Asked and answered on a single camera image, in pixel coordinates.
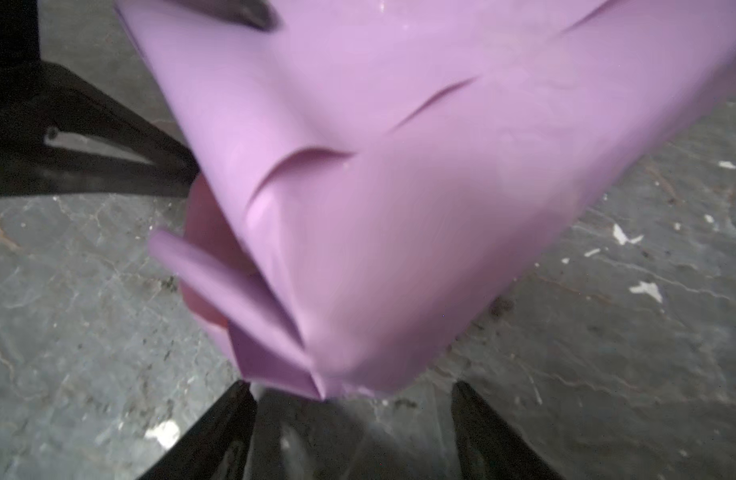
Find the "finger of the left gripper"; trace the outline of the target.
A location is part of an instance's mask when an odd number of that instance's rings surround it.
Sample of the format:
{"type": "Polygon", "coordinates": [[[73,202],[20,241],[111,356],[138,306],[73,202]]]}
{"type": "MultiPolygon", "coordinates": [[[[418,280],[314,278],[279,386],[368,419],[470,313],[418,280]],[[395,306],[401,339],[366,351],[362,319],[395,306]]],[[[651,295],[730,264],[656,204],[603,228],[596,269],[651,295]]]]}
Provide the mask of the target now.
{"type": "Polygon", "coordinates": [[[191,151],[63,66],[0,69],[0,197],[184,197],[191,151]]]}
{"type": "Polygon", "coordinates": [[[177,4],[210,18],[262,32],[272,32],[279,26],[278,14],[266,0],[178,0],[177,4]]]}

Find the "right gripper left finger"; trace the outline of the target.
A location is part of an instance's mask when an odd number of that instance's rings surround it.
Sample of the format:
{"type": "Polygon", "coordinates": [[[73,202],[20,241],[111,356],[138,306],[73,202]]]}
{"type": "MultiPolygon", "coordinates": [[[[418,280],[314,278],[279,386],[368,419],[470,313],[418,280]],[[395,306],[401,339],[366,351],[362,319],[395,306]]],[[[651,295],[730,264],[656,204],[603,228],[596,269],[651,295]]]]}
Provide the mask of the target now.
{"type": "Polygon", "coordinates": [[[250,385],[233,383],[140,480],[243,478],[256,414],[250,385]]]}

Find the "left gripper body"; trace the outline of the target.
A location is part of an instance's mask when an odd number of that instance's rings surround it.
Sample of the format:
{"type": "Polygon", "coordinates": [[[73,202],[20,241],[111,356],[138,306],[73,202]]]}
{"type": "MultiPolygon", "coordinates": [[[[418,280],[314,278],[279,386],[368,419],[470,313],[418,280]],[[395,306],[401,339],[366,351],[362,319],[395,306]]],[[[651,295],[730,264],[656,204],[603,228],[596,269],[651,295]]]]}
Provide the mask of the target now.
{"type": "Polygon", "coordinates": [[[39,62],[37,0],[0,0],[0,69],[39,62]]]}

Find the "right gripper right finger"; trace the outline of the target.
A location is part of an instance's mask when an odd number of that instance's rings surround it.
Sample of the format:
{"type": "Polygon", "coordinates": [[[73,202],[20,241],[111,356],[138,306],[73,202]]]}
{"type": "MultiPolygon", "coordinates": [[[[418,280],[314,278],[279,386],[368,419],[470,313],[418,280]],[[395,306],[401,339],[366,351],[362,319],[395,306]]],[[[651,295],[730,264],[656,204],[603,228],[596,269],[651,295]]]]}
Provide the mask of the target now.
{"type": "Polygon", "coordinates": [[[455,382],[451,395],[464,479],[562,480],[469,383],[455,382]]]}

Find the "pink wrapping paper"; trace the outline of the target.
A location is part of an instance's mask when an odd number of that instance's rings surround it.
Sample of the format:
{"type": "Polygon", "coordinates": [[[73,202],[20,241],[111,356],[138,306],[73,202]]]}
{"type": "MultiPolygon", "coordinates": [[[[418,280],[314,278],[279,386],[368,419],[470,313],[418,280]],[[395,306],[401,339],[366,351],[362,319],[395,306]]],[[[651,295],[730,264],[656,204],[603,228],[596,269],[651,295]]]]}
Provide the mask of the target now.
{"type": "Polygon", "coordinates": [[[736,1],[120,1],[200,172],[152,234],[242,376],[401,389],[736,88],[736,1]]]}

